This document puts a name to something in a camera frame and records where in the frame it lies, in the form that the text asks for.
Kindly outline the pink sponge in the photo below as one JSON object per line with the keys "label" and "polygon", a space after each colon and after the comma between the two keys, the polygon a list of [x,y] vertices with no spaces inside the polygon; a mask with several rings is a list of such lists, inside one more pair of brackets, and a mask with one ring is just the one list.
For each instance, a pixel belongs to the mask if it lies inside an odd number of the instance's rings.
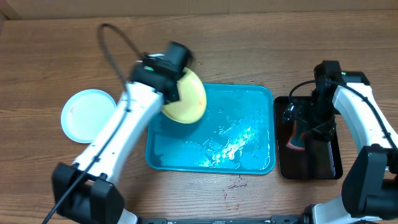
{"label": "pink sponge", "polygon": [[293,128],[292,128],[292,134],[289,137],[289,140],[286,144],[286,146],[290,149],[296,150],[296,151],[303,151],[305,149],[305,143],[304,143],[304,136],[305,136],[305,131],[301,126],[297,124],[296,121],[293,122]]}

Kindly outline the yellow plate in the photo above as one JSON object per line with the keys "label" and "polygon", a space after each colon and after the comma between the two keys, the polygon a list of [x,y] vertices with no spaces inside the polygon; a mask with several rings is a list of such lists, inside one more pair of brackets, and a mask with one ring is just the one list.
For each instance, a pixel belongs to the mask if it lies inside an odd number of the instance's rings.
{"label": "yellow plate", "polygon": [[166,117],[182,124],[197,122],[205,114],[207,97],[204,84],[198,75],[185,67],[184,76],[177,81],[180,99],[165,105],[162,112]]}

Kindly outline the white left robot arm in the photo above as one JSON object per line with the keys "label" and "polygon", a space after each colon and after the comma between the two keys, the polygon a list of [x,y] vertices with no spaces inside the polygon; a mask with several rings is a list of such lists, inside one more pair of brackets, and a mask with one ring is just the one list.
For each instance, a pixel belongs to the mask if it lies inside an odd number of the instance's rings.
{"label": "white left robot arm", "polygon": [[144,54],[125,83],[116,111],[96,139],[74,160],[59,163],[52,174],[54,213],[78,223],[139,223],[125,208],[116,185],[137,140],[167,103],[180,99],[177,82],[192,52],[171,42],[158,57]]}

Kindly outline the light blue plate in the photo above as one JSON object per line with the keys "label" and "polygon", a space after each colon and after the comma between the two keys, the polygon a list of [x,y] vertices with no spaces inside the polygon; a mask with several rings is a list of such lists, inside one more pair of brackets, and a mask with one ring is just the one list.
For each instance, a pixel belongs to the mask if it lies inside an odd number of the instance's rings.
{"label": "light blue plate", "polygon": [[60,124],[65,135],[78,143],[91,143],[116,110],[116,102],[107,92],[83,90],[63,107]]}

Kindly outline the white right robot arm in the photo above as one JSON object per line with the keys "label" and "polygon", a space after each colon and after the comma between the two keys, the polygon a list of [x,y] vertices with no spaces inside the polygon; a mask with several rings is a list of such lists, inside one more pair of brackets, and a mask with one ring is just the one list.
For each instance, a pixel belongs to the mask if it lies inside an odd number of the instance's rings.
{"label": "white right robot arm", "polygon": [[282,114],[292,124],[289,149],[308,151],[310,139],[329,143],[341,115],[354,139],[358,156],[346,175],[341,194],[309,205],[298,223],[376,223],[397,218],[397,133],[373,97],[363,72],[343,71],[336,60],[324,60],[314,70],[311,96],[289,95]]}

